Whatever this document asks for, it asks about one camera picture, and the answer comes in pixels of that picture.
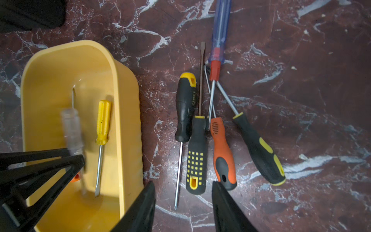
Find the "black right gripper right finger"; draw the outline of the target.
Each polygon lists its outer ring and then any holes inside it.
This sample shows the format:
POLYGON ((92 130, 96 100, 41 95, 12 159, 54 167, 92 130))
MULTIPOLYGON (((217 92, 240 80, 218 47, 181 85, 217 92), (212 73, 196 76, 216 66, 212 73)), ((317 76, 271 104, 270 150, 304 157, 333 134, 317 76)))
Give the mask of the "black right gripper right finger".
POLYGON ((217 181, 212 185, 212 202, 217 232, 257 232, 225 187, 217 181))

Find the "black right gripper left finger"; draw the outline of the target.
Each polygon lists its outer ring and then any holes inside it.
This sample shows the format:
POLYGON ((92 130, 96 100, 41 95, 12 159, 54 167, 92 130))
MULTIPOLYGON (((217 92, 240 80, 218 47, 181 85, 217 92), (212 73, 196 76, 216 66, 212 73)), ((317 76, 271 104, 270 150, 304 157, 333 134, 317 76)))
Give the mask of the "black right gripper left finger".
POLYGON ((150 181, 111 232, 151 232, 156 197, 155 185, 150 181))

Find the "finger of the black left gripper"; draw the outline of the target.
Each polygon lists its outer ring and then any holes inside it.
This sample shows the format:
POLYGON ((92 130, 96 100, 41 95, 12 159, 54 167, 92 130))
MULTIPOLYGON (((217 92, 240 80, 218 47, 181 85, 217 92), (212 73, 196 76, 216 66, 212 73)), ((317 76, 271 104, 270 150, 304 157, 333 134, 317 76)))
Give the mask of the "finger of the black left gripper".
POLYGON ((32 232, 59 194, 84 167, 66 148, 1 154, 1 231, 32 232), (65 174, 32 206, 26 199, 60 170, 65 174))

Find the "yellow handle screwdriver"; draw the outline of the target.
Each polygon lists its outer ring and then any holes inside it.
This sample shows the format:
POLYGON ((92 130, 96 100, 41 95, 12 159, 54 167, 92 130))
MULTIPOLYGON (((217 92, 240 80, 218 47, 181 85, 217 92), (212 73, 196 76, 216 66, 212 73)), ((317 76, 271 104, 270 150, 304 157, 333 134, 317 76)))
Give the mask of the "yellow handle screwdriver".
POLYGON ((98 117, 97 117, 97 139, 96 139, 96 144, 99 145, 99 158, 98 158, 97 179, 96 179, 96 186, 95 186, 95 197, 98 197, 100 195, 100 181, 101 181, 101 172, 102 172, 103 151, 104 151, 104 146, 108 142, 108 132, 110 128, 110 118, 111 118, 111 106, 112 106, 112 103, 109 100, 99 101, 98 117))

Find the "yellow plastic storage box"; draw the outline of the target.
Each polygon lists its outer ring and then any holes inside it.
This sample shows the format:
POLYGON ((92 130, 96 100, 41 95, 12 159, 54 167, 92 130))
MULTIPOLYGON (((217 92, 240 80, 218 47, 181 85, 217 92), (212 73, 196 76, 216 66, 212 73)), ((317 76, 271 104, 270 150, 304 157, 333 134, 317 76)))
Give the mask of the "yellow plastic storage box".
POLYGON ((75 107, 81 120, 86 159, 84 183, 69 183, 46 211, 38 232, 108 232, 130 208, 143 184, 143 154, 138 82, 101 44, 83 40, 37 52, 21 81, 23 149, 66 146, 61 113, 75 107), (112 103, 104 146, 100 195, 95 197, 99 160, 98 107, 112 103))

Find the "black yellow-capped screwdriver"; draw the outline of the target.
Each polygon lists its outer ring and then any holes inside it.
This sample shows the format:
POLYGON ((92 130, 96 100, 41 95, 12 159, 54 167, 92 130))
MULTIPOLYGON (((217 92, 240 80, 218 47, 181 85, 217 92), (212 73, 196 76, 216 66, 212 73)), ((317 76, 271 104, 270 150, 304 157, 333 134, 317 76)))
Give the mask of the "black yellow-capped screwdriver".
POLYGON ((174 201, 175 210, 179 206, 183 143, 188 142, 191 137, 191 124, 196 105, 196 86, 197 81, 194 74, 190 72, 181 74, 176 93, 177 131, 175 133, 175 139, 180 143, 180 149, 174 201))

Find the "small orange grey screwdriver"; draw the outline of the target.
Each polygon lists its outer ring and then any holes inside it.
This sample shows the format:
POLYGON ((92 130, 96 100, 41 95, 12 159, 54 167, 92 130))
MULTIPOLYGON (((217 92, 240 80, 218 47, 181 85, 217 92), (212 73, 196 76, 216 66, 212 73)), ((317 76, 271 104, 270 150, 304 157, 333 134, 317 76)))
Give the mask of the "small orange grey screwdriver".
POLYGON ((71 180, 71 183, 77 182, 81 179, 80 173, 77 173, 74 178, 71 180))

